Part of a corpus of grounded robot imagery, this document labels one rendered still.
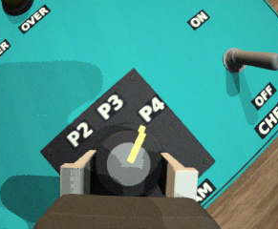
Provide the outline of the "green box-shaped console housing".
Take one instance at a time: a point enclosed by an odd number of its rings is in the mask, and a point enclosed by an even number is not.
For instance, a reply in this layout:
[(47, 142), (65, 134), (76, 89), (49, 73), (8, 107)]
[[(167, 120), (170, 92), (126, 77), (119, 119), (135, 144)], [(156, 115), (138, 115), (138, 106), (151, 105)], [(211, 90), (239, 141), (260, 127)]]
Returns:
[(168, 153), (205, 209), (277, 136), (267, 0), (0, 0), (0, 229), (33, 229), (90, 150), (89, 195), (167, 198)]

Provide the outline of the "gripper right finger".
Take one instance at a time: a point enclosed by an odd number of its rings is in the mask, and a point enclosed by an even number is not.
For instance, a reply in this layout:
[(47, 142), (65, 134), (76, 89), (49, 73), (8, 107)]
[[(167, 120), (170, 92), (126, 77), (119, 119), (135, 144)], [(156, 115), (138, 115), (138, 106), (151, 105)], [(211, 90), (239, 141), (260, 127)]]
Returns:
[(197, 197), (198, 171), (194, 168), (184, 168), (168, 153), (161, 154), (161, 174), (158, 185), (163, 195), (168, 198)]

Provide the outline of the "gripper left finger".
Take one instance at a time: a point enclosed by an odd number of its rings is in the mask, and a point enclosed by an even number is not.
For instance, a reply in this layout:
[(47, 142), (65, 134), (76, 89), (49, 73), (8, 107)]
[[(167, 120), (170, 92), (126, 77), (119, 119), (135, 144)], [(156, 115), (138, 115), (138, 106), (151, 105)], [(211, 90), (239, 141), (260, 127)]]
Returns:
[(60, 196), (89, 195), (95, 190), (98, 182), (96, 153), (96, 150), (90, 150), (74, 164), (65, 163), (60, 167)]

